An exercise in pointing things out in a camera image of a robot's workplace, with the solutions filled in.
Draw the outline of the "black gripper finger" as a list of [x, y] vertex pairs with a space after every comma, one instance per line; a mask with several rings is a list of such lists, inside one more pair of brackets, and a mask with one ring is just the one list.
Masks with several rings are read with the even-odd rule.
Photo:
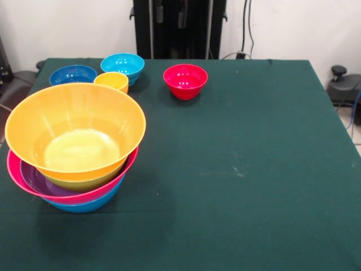
[[178, 28], [184, 29], [187, 25], [187, 0], [180, 1], [180, 11], [178, 12]]
[[162, 24], [164, 20], [164, 6], [162, 0], [155, 0], [156, 22]]

